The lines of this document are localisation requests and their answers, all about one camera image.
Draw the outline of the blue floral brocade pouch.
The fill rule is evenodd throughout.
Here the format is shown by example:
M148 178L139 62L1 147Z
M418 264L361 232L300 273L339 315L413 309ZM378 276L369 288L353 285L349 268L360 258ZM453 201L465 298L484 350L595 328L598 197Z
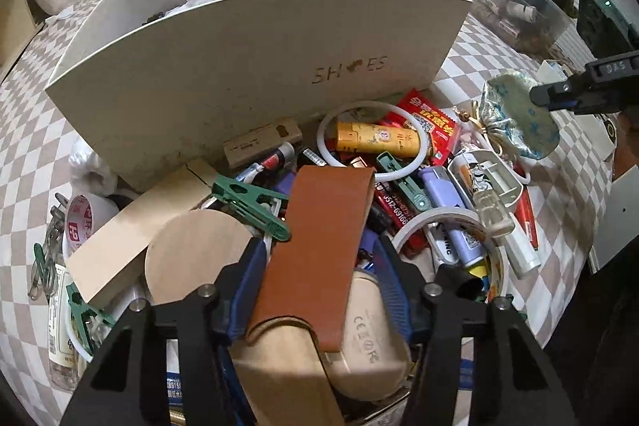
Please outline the blue floral brocade pouch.
M544 107L537 107L530 90L538 82L530 75L506 70L487 80L479 104L480 121L490 137L521 158L540 160L559 145L560 131Z

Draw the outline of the brown leather case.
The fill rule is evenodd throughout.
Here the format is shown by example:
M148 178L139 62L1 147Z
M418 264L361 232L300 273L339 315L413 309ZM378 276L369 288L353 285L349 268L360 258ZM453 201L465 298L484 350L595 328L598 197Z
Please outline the brown leather case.
M340 350L374 191L373 168L301 168L286 211L292 238L274 246L249 320L248 343L291 324L309 330L321 351Z

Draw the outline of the clear glass bottle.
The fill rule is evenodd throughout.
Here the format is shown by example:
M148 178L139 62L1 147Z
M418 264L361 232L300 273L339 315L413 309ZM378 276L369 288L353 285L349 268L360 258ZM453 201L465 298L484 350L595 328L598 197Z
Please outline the clear glass bottle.
M79 362L82 358L69 338L66 321L70 317L68 293L70 276L61 263L53 266L53 289L48 311L48 359L50 379L63 391L72 392L78 385Z

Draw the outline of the beige oval case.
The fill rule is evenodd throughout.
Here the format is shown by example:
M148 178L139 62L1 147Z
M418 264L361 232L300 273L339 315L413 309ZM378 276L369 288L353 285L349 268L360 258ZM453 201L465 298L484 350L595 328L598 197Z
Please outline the beige oval case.
M393 329L371 273L353 272L340 350L322 354L321 362L337 391L365 402L390 397L411 371L409 349Z

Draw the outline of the wooden oval box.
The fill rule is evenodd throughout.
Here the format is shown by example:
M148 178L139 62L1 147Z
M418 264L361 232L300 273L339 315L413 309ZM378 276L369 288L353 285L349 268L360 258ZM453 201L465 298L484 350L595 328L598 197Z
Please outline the wooden oval box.
M308 330L271 329L252 344L236 342L231 357L260 425L344 423Z

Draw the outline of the round wooden disc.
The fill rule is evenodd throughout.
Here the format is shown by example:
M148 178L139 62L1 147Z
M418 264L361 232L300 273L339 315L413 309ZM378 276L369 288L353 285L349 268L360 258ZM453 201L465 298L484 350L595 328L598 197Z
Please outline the round wooden disc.
M145 255L144 275L156 304L179 301L213 283L223 267L239 260L252 233L220 211L193 210L163 226Z

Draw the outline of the plywood rectangular block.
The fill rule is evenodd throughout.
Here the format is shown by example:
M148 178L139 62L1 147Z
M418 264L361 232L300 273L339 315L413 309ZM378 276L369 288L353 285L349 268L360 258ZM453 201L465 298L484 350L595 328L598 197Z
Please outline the plywood rectangular block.
M99 228L66 262L82 299L107 306L142 275L142 253L169 220L197 208L211 194L216 170L193 160L169 174Z

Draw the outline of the clear plastic storage bin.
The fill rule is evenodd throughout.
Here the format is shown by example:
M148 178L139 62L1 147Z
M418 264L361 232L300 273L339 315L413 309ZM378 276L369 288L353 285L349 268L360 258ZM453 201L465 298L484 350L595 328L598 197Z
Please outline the clear plastic storage bin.
M472 0L470 13L524 54L546 52L571 25L552 0Z

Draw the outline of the white tape roll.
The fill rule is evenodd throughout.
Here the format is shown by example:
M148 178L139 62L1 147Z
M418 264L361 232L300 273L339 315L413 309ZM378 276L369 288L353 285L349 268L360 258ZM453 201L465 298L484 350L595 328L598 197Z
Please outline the white tape roll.
M434 208L413 217L395 234L391 243L393 248L400 252L404 244L416 231L431 224L454 224L470 228L488 243L490 252L490 298L496 296L506 297L509 293L508 282L510 276L510 264L505 252L496 244L496 240L482 224L476 212L449 206L448 208Z

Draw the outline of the red printed tape roll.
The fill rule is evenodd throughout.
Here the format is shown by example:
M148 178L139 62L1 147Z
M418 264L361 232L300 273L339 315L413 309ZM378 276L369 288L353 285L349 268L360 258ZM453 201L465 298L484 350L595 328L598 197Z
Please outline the red printed tape roll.
M117 205L107 198L96 194L73 196L68 202L63 226L64 260L118 213Z

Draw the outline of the red snack packet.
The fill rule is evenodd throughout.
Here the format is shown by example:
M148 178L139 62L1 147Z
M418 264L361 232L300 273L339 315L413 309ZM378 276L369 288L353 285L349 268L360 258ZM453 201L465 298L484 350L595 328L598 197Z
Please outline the red snack packet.
M459 125L415 89L408 92L397 107L410 113L429 135L429 163L446 166L458 141Z

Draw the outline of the green clothes peg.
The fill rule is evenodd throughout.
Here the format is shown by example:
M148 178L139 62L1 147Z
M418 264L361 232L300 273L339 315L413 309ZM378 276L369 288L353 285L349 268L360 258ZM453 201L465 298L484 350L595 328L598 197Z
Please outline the green clothes peg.
M288 226L269 210L272 200L287 202L287 194L239 182L220 174L214 178L211 194L230 205L231 209L250 225L270 234L277 241L286 242L292 238Z

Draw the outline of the yellow tube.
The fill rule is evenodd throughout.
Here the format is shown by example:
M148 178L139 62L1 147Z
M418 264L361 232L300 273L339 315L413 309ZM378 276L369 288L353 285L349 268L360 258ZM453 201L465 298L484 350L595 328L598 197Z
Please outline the yellow tube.
M336 150L345 153L391 153L400 158L415 158L420 150L419 136L413 130L340 121L336 130Z

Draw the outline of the white cardboard shoe box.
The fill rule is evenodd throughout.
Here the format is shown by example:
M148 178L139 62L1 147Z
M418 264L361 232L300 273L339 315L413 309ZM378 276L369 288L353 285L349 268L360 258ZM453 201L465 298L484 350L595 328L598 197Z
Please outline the white cardboard shoe box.
M470 0L99 0L46 91L146 190L228 139L427 87Z

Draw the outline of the wooden side shelf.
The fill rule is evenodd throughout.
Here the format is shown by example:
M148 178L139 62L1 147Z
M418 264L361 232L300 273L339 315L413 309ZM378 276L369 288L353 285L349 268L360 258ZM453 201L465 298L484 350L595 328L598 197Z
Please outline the wooden side shelf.
M41 30L46 16L36 0L1 0L1 80L6 79L26 46Z

